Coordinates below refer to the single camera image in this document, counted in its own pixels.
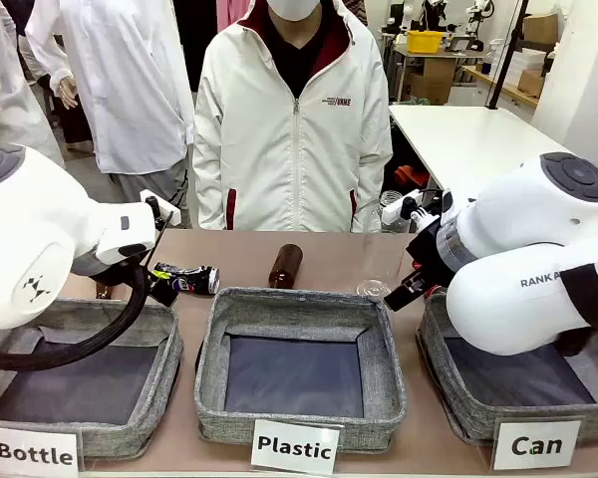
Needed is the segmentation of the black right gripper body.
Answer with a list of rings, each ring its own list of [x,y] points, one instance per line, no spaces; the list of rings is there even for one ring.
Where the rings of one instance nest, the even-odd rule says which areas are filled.
[[[405,304],[408,305],[421,296],[428,297],[435,289],[445,287],[442,279],[427,272],[414,271],[403,280],[406,289]]]

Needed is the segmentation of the bystander bare hand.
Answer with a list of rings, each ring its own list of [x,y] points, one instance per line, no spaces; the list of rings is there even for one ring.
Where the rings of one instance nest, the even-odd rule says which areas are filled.
[[[68,75],[59,81],[56,96],[67,110],[74,109],[78,105],[77,95],[77,86],[72,75]]]

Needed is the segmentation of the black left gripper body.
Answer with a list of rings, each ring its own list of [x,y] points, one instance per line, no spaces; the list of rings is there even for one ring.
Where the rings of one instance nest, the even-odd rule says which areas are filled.
[[[149,296],[164,306],[172,306],[178,297],[178,291],[169,279],[151,277]]]

